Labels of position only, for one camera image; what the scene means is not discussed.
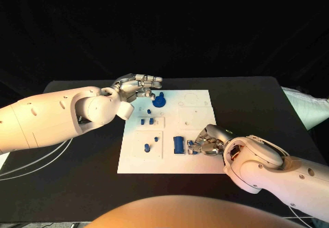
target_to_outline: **table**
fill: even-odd
[[[103,88],[112,83],[54,81],[45,93],[84,86]],[[239,135],[260,136],[291,155],[325,164],[273,77],[165,78],[164,89],[208,89],[219,125]],[[0,223],[92,221],[120,205],[161,195],[206,196],[294,217],[271,192],[250,194],[224,174],[118,174],[123,133],[125,120],[116,117],[105,127],[74,138],[63,156],[43,170],[0,181]],[[2,172],[37,160],[56,147],[14,152]]]

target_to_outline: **black tabletop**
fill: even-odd
[[[54,81],[45,93],[84,86],[103,88],[112,83]],[[162,89],[208,89],[220,126],[242,136],[260,136],[291,155],[325,164],[275,78],[165,78]],[[0,222],[92,221],[120,205],[161,195],[213,197],[294,216],[269,191],[250,194],[226,174],[118,174],[123,133],[125,120],[116,117],[105,127],[74,138],[51,165],[21,178],[0,181]],[[2,172],[37,160],[56,147],[14,152]],[[58,154],[8,176],[41,167]]]

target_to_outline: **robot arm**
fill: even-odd
[[[138,97],[155,99],[162,78],[128,74],[112,87],[84,87],[31,96],[0,109],[0,154],[54,145],[112,122],[129,119]]]
[[[236,137],[210,124],[190,149],[211,156],[223,154],[224,172],[242,189],[255,194],[268,189],[286,205],[329,222],[329,167],[275,147],[285,156],[258,136]]]

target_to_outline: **small blue piece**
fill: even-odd
[[[155,107],[158,108],[162,108],[167,104],[167,99],[165,99],[165,95],[164,95],[164,92],[161,92],[161,95],[157,96],[157,99],[154,100],[154,105]]]
[[[182,136],[174,137],[174,146],[175,146],[174,153],[184,154],[184,137]]]
[[[145,148],[146,148],[145,149],[146,153],[149,153],[151,152],[151,146],[149,146],[149,144],[145,145]]]

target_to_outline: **black curtain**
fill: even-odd
[[[12,0],[0,11],[0,106],[43,93],[53,80],[128,73],[275,76],[328,97],[325,5]]]

